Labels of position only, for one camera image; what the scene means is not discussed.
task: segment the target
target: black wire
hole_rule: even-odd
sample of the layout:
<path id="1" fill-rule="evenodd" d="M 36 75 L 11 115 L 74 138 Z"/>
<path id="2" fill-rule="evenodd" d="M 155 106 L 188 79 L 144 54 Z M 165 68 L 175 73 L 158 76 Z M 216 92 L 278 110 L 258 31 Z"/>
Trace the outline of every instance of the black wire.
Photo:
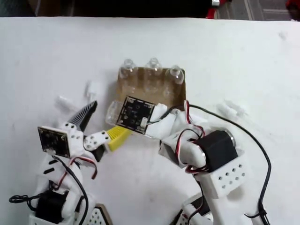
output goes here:
<path id="1" fill-rule="evenodd" d="M 202 107 L 199 107 L 199 106 L 196 106 L 196 105 L 189 105 L 190 107 L 192 108 L 196 108 L 196 109 L 200 109 L 210 115 L 213 115 L 215 117 L 218 117 L 219 119 L 221 120 L 224 120 L 228 123 L 231 123 L 233 125 L 235 125 L 236 127 L 238 127 L 239 129 L 241 129 L 242 131 L 244 131 L 246 134 L 248 134 L 254 141 L 255 143 L 258 145 L 258 147 L 262 150 L 262 153 L 264 155 L 264 157 L 266 158 L 266 161 L 267 161 L 267 164 L 268 164 L 268 170 L 267 170 L 267 175 L 266 175 L 266 178 L 265 178 L 265 181 L 264 181 L 264 184 L 263 184 L 263 187 L 262 187 L 262 191 L 261 191 L 261 194 L 259 196 L 259 200 L 258 200 L 258 213 L 254 216 L 247 216 L 248 218 L 255 218 L 255 217 L 258 217 L 260 216 L 262 222 L 264 225 L 270 225 L 269 223 L 269 220 L 266 216 L 267 212 L 265 211 L 264 207 L 263 207 L 263 198 L 264 198 L 264 195 L 266 193 L 266 189 L 267 189 L 267 185 L 268 185 L 268 182 L 269 182 L 269 179 L 270 179 L 270 175 L 271 175 L 271 169 L 272 169 L 272 165 L 271 165 L 271 162 L 270 162 L 270 159 L 269 159 L 269 156 L 266 152 L 266 150 L 263 148 L 263 146 L 260 144 L 260 142 L 248 131 L 246 130 L 244 127 L 242 127 L 241 125 L 231 121 L 231 120 L 228 120 L 222 116 L 219 116 L 211 111 L 208 111 Z"/>
<path id="2" fill-rule="evenodd" d="M 201 203 L 200 207 L 199 207 L 198 209 L 196 209 L 196 210 L 188 217 L 188 219 L 187 219 L 187 225 L 189 225 L 189 222 L 190 222 L 190 220 L 192 219 L 192 217 L 193 217 L 194 215 L 196 215 L 198 212 L 200 212 L 200 210 L 202 209 L 202 207 L 203 207 L 203 205 L 204 205 L 204 194 L 203 194 L 203 189 L 202 189 L 202 186 L 201 186 L 200 182 L 197 181 L 197 183 L 198 183 L 198 185 L 200 186 L 200 189 L 201 189 L 201 193 L 202 193 L 202 203 Z"/>
<path id="3" fill-rule="evenodd" d="M 31 201 L 33 199 L 40 198 L 42 194 L 38 194 L 32 197 L 28 197 L 28 195 L 14 195 L 9 198 L 10 203 L 24 203 L 26 202 L 31 211 L 36 211 L 37 209 L 31 205 Z"/>
<path id="4" fill-rule="evenodd" d="M 79 188 L 81 189 L 82 193 L 83 193 L 83 197 L 85 199 L 85 209 L 84 209 L 84 213 L 83 216 L 79 222 L 78 225 L 82 225 L 84 223 L 84 220 L 86 218 L 86 215 L 88 214 L 88 209 L 89 209 L 89 200 L 88 200 L 88 196 L 83 188 L 83 185 L 80 183 L 79 179 L 76 177 L 76 175 L 74 174 L 74 172 L 58 157 L 56 156 L 52 156 L 52 158 L 56 159 L 57 161 L 60 161 L 60 163 L 63 165 L 63 167 L 66 169 L 66 171 L 73 177 L 73 179 L 76 181 L 76 183 L 78 184 Z"/>
<path id="5" fill-rule="evenodd" d="M 181 107 L 182 105 L 175 105 L 175 106 L 172 106 L 170 107 L 158 120 L 156 121 L 148 121 L 148 124 L 153 124 L 153 123 L 158 123 L 160 122 L 162 119 L 164 119 L 165 117 L 167 117 L 167 115 L 169 115 L 169 113 L 173 110 L 173 109 L 176 109 L 178 107 Z"/>

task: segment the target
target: bracket with holes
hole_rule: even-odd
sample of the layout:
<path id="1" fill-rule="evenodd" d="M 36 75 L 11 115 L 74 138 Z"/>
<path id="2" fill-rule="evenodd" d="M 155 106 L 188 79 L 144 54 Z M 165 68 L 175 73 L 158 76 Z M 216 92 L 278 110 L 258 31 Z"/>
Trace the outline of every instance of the bracket with holes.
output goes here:
<path id="1" fill-rule="evenodd" d="M 245 153 L 238 150 L 238 157 L 217 170 L 200 174 L 201 182 L 212 187 L 209 191 L 212 197 L 221 198 L 242 185 L 250 175 Z"/>

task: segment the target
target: white surface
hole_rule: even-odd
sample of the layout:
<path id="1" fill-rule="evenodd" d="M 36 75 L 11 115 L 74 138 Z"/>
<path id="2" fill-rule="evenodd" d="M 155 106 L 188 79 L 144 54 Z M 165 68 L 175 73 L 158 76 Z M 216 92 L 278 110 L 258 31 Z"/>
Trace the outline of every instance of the white surface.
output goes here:
<path id="1" fill-rule="evenodd" d="M 55 98 L 83 105 L 87 81 L 102 81 L 87 133 L 107 128 L 120 63 L 131 58 L 142 66 L 155 56 L 164 67 L 185 69 L 191 104 L 214 109 L 227 98 L 247 106 L 250 116 L 241 123 L 262 141 L 273 164 L 264 201 L 269 220 L 298 224 L 299 40 L 297 22 L 0 18 L 1 223 L 28 221 L 26 204 L 9 204 L 8 198 L 34 191 L 44 156 L 37 126 L 62 115 Z M 262 153 L 246 135 L 233 134 L 250 153 L 261 186 Z M 158 155 L 156 141 L 137 136 L 104 156 L 98 169 L 95 181 L 86 172 L 86 183 L 115 225 L 166 225 L 199 190 L 190 175 Z"/>

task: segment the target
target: cardboard box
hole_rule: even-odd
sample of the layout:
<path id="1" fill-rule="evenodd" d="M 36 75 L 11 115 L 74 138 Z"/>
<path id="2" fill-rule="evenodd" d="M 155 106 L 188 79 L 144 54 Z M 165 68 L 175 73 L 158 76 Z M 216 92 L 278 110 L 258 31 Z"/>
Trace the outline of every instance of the cardboard box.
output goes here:
<path id="1" fill-rule="evenodd" d="M 163 72 L 162 75 L 160 76 L 160 78 L 164 79 L 165 73 L 169 68 L 163 68 Z M 182 69 L 183 74 L 184 74 L 184 81 L 180 90 L 180 93 L 178 95 L 177 98 L 175 99 L 167 99 L 163 96 L 162 92 L 163 92 L 163 87 L 161 90 L 159 90 L 157 93 L 154 94 L 146 94 L 144 91 L 144 87 L 143 87 L 143 75 L 144 75 L 144 68 L 143 67 L 139 67 L 138 68 L 138 87 L 137 89 L 134 91 L 134 93 L 125 93 L 122 90 L 122 80 L 120 79 L 120 76 L 118 76 L 118 86 L 117 86 L 117 101 L 119 102 L 124 102 L 126 95 L 147 101 L 147 102 L 151 102 L 151 103 L 162 103 L 165 104 L 168 107 L 172 107 L 172 106 L 176 106 L 176 105 L 183 105 L 183 101 L 186 100 L 186 82 L 185 82 L 185 71 Z"/>

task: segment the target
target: yellow part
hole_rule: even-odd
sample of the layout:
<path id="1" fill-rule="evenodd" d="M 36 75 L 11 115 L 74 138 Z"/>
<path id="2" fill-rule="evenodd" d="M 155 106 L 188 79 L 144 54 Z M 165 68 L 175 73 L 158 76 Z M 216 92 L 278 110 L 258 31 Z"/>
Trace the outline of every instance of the yellow part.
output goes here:
<path id="1" fill-rule="evenodd" d="M 123 127 L 115 126 L 107 131 L 111 141 L 108 143 L 108 147 L 111 151 L 116 151 L 131 135 L 132 131 Z"/>

